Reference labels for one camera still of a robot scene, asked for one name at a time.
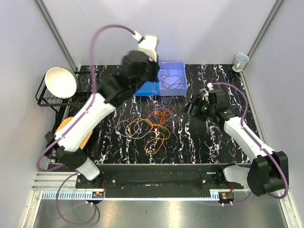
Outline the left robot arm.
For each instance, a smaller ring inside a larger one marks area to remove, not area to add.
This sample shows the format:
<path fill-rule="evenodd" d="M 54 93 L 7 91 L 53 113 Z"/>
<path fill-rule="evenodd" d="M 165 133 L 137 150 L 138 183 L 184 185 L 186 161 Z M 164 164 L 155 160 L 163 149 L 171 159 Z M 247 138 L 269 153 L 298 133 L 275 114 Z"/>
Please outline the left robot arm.
<path fill-rule="evenodd" d="M 88 101 L 73 119 L 56 133 L 45 136 L 56 156 L 66 167 L 81 173 L 86 183 L 98 188 L 103 181 L 100 170 L 81 150 L 86 136 L 147 81 L 156 82 L 160 70 L 154 50 L 133 50 L 125 55 L 121 65 L 102 80 Z"/>

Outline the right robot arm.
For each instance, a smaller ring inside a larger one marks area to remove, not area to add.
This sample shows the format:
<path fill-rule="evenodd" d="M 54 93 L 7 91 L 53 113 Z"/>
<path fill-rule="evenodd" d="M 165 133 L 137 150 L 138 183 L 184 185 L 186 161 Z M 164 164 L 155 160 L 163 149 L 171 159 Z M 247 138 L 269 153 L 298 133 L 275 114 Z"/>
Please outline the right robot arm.
<path fill-rule="evenodd" d="M 231 107 L 222 89 L 210 90 L 205 98 L 194 94 L 182 112 L 203 122 L 211 119 L 249 158 L 249 168 L 231 164 L 218 171 L 215 178 L 220 188 L 238 183 L 249 187 L 255 196 L 278 190 L 288 193 L 287 155 L 283 151 L 274 151 L 249 129 L 241 115 Z"/>

